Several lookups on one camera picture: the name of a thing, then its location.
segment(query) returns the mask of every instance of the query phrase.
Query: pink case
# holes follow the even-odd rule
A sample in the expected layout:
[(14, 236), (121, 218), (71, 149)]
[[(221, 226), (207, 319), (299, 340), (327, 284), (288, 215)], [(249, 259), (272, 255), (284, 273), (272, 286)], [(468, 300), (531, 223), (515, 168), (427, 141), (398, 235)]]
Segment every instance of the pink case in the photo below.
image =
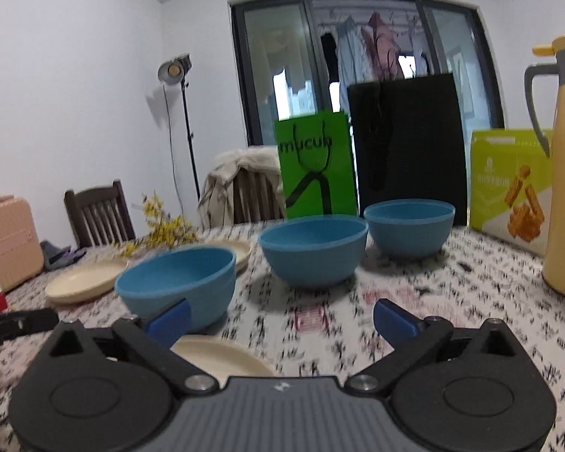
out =
[(29, 204), (0, 197), (0, 287), (7, 292), (42, 271), (44, 256)]

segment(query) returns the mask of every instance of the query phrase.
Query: wooden chair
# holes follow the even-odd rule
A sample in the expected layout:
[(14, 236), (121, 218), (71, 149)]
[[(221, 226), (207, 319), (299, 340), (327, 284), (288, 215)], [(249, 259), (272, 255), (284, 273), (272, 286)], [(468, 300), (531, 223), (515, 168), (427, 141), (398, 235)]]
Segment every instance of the wooden chair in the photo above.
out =
[(119, 180), (113, 187), (66, 191), (65, 208), (80, 248), (136, 238)]
[(284, 218), (284, 212), (265, 174), (241, 168), (232, 181), (234, 223)]

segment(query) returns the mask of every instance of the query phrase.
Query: screw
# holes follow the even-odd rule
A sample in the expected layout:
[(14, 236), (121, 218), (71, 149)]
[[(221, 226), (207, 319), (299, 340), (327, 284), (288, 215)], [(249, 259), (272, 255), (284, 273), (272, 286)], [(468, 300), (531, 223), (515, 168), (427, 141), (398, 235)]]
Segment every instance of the screw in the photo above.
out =
[(215, 386), (215, 379), (207, 374), (195, 374), (184, 381), (184, 385), (192, 391), (210, 391)]
[(353, 376), (350, 379), (350, 388), (356, 391), (370, 392), (374, 391), (379, 385), (379, 381), (368, 374), (360, 374), (359, 376)]

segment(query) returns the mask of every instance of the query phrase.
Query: window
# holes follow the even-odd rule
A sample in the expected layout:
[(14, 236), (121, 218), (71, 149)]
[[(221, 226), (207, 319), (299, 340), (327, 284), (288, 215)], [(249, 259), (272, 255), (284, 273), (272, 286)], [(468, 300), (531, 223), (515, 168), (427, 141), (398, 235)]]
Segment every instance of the window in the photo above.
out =
[[(352, 38), (376, 40), (381, 34), (373, 30), (375, 15), (392, 42), (387, 63), (348, 75), (343, 66), (353, 64), (352, 51), (337, 48), (338, 33), (352, 19), (359, 29)], [(386, 79), (385, 73), (396, 79), (454, 74), (467, 165), (472, 132), (504, 127), (492, 57), (475, 10), (430, 0), (260, 0), (233, 5), (232, 25), (250, 145), (275, 144), (277, 120), (319, 110), (349, 114), (347, 86)]]

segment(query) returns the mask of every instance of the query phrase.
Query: plate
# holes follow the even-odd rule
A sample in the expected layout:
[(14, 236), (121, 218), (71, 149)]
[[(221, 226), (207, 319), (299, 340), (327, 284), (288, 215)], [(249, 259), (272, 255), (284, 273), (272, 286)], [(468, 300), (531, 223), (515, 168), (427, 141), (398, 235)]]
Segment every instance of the plate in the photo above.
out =
[(127, 266), (126, 260), (76, 266), (46, 286), (46, 297), (56, 304), (74, 304), (94, 299), (113, 289), (115, 279)]
[(237, 273), (243, 270), (249, 263), (249, 257), (251, 256), (251, 245), (246, 241), (209, 240), (205, 241), (203, 244), (209, 244), (210, 246), (220, 246), (234, 251), (234, 254), (237, 257), (237, 264), (235, 266)]
[(222, 387), (230, 376), (276, 376), (276, 372), (268, 364), (247, 350), (211, 336), (183, 336), (173, 344), (171, 350), (211, 374)]

